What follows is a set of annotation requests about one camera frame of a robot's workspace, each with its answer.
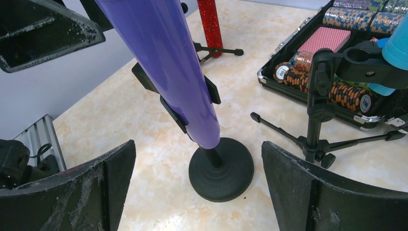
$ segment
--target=red playing card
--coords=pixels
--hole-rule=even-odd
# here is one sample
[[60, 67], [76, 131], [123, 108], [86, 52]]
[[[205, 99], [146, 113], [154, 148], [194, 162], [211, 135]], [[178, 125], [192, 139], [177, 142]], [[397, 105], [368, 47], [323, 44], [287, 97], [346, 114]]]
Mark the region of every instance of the red playing card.
[[319, 49], [329, 48], [337, 52], [350, 38], [351, 31], [319, 27], [316, 32], [298, 49], [315, 53]]

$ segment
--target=red glitter tube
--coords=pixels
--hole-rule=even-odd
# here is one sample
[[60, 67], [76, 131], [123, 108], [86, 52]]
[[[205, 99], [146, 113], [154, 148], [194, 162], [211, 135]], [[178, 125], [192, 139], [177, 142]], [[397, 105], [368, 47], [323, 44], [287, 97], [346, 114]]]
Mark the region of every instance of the red glitter tube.
[[[223, 48], [221, 31], [219, 30], [219, 22], [217, 15], [217, 7], [215, 0], [197, 0], [198, 10], [200, 11], [201, 21], [203, 22], [205, 40], [208, 47]], [[222, 53], [218, 52], [213, 57], [217, 58]]]

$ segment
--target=black holder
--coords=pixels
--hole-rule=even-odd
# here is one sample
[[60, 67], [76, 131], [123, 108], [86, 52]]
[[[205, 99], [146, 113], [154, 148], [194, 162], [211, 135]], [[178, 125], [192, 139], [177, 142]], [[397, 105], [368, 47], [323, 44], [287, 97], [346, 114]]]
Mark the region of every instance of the black holder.
[[329, 143], [320, 140], [321, 124], [335, 117], [335, 110], [329, 104], [329, 92], [333, 87], [334, 73], [346, 81], [365, 83], [379, 83], [395, 89], [408, 88], [408, 72], [391, 66], [382, 57], [382, 49], [372, 47], [368, 43], [361, 43], [358, 47], [346, 49], [343, 53], [333, 53], [328, 49], [321, 49], [315, 53], [308, 80], [307, 114], [309, 115], [307, 137], [298, 138], [285, 130], [269, 123], [255, 112], [251, 118], [262, 123], [279, 134], [292, 140], [302, 149], [306, 161], [321, 162], [323, 168], [329, 168], [336, 157], [328, 152], [355, 146], [359, 143], [372, 141], [398, 140], [405, 136], [399, 131], [390, 131], [384, 135], [368, 138]]
[[240, 196], [253, 175], [251, 154], [242, 143], [231, 138], [221, 138], [214, 149], [199, 147], [189, 166], [192, 187], [212, 202], [230, 201]]

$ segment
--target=marble table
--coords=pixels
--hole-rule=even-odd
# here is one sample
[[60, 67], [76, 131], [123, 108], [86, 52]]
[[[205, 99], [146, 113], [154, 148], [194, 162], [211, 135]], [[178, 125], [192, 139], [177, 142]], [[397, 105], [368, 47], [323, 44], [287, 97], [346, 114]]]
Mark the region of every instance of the marble table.
[[[224, 47], [244, 56], [224, 54], [203, 65], [218, 87], [215, 105], [221, 136], [242, 142], [255, 162], [254, 178], [240, 197], [212, 203], [195, 193], [188, 166], [197, 145], [189, 140], [159, 102], [131, 72], [132, 60], [54, 121], [67, 167], [91, 160], [133, 139], [137, 157], [119, 230], [279, 230], [269, 196], [261, 144], [272, 141], [303, 158], [292, 142], [254, 122], [255, 111], [294, 136], [305, 135], [306, 107], [258, 84], [256, 72], [278, 44], [316, 12], [259, 3], [217, 0]], [[205, 44], [199, 12], [187, 18], [191, 36]], [[332, 120], [322, 126], [329, 141], [384, 133], [361, 131]], [[378, 141], [336, 151], [331, 171], [345, 177], [408, 192], [407, 138]]]

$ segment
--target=black case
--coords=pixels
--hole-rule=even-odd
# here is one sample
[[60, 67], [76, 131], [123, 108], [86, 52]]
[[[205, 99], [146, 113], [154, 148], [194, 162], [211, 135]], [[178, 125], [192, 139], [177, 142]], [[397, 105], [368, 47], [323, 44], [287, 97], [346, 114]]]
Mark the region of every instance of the black case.
[[[257, 73], [258, 81], [263, 87], [286, 96], [294, 101], [307, 104], [306, 93], [276, 82], [273, 78], [273, 72], [275, 71], [276, 65], [282, 62], [288, 62], [297, 52], [298, 48], [321, 26], [351, 31], [350, 39], [344, 44], [344, 46], [342, 46], [342, 48], [338, 52], [343, 52], [345, 49], [356, 46], [357, 44], [363, 41], [370, 40], [373, 37], [376, 37], [377, 39], [389, 37], [389, 35], [372, 33], [370, 31], [358, 31], [342, 27], [324, 25], [322, 23], [323, 16], [325, 12], [333, 5], [333, 2], [334, 1], [330, 1], [326, 6], [320, 8], [319, 12], [314, 17], [307, 18], [284, 42], [282, 42], [276, 48], [275, 53], [270, 55], [269, 61]], [[371, 107], [370, 111], [366, 115], [358, 114], [340, 106], [334, 105], [334, 108], [336, 110], [336, 118], [363, 130], [372, 129], [376, 127], [381, 121], [383, 121], [384, 118], [392, 118], [389, 117], [389, 115], [386, 116], [387, 113], [383, 111], [381, 107], [381, 105], [389, 103], [392, 96], [393, 95], [389, 97], [383, 97], [376, 95], [376, 103]]]

